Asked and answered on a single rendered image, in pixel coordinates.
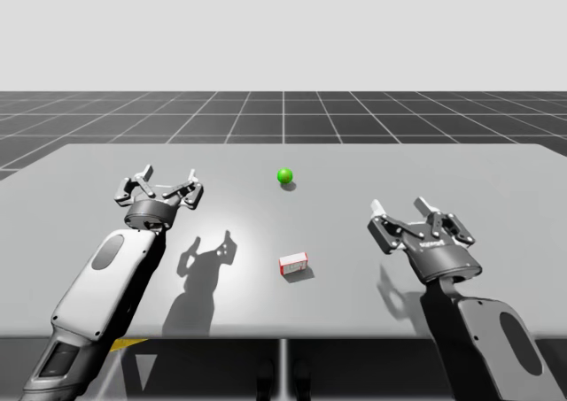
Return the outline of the red and white carton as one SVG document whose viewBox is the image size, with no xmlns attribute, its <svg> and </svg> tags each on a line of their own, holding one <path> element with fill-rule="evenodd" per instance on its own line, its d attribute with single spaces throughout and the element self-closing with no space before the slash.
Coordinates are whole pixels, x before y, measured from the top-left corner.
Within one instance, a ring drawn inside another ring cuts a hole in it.
<svg viewBox="0 0 567 401">
<path fill-rule="evenodd" d="M 278 259 L 280 275 L 304 271 L 308 266 L 308 256 L 305 252 L 295 253 Z"/>
</svg>

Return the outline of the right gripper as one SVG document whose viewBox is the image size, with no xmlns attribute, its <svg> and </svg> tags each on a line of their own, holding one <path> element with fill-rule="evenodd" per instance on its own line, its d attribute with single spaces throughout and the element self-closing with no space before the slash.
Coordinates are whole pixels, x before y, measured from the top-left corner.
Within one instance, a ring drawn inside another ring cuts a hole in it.
<svg viewBox="0 0 567 401">
<path fill-rule="evenodd" d="M 423 197 L 418 197 L 414 206 L 429 226 L 430 239 L 420 239 L 421 232 L 415 225 L 388 215 L 377 199 L 371 202 L 367 229 L 381 251 L 391 254 L 403 244 L 409 264 L 422 284 L 436 280 L 461 282 L 480 275 L 482 266 L 465 248 L 476 239 L 462 222 L 454 214 L 430 205 Z"/>
</svg>

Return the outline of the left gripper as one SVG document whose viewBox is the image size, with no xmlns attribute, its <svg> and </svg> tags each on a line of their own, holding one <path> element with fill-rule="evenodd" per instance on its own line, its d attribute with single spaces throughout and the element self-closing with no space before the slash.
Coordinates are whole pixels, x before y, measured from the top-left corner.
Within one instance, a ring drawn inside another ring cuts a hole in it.
<svg viewBox="0 0 567 401">
<path fill-rule="evenodd" d="M 138 230 L 167 231 L 175 222 L 178 208 L 198 207 L 204 186 L 192 168 L 187 181 L 173 187 L 149 184 L 153 167 L 148 164 L 142 172 L 124 178 L 114 195 L 118 205 L 130 205 L 124 222 Z"/>
</svg>

